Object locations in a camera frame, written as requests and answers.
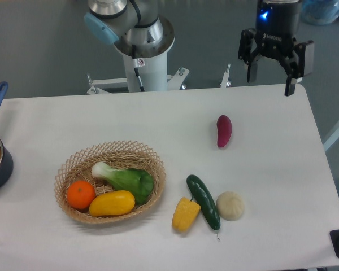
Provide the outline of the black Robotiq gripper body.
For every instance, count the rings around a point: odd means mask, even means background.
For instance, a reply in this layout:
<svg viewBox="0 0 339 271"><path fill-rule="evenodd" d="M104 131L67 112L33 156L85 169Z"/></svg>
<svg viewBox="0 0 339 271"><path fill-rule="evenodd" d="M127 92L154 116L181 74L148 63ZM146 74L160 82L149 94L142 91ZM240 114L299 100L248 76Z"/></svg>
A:
<svg viewBox="0 0 339 271"><path fill-rule="evenodd" d="M300 1L258 1L256 44L263 57L277 61L290 55L301 13Z"/></svg>

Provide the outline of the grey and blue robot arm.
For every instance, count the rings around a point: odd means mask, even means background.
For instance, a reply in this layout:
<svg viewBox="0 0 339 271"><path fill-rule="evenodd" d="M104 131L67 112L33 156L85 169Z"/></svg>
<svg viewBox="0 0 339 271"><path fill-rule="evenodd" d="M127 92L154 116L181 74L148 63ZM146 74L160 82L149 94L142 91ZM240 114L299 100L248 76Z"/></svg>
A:
<svg viewBox="0 0 339 271"><path fill-rule="evenodd" d="M90 81L91 93L126 84L134 92L181 90L189 71L167 73L167 54L175 33L172 24L158 14L157 1L89 1L84 22L89 31L121 53L126 77L123 80ZM255 27L241 32L238 58L247 68L247 82L257 77L260 58L277 61L285 71L285 95L313 71L312 41L298 42L301 1L258 1Z"/></svg>

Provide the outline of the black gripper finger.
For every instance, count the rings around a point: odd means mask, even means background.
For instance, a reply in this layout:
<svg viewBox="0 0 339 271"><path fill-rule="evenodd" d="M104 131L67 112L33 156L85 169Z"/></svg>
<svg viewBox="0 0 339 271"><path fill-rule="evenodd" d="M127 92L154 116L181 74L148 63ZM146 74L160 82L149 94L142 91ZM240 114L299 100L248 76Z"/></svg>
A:
<svg viewBox="0 0 339 271"><path fill-rule="evenodd" d="M238 58L243 60L247 66L248 83L257 78L257 61L261 57L263 42L259 39L260 32L254 28L247 28L241 32Z"/></svg>
<svg viewBox="0 0 339 271"><path fill-rule="evenodd" d="M296 84L314 70L314 42L295 42L280 64L287 75L284 95L289 97L294 94Z"/></svg>

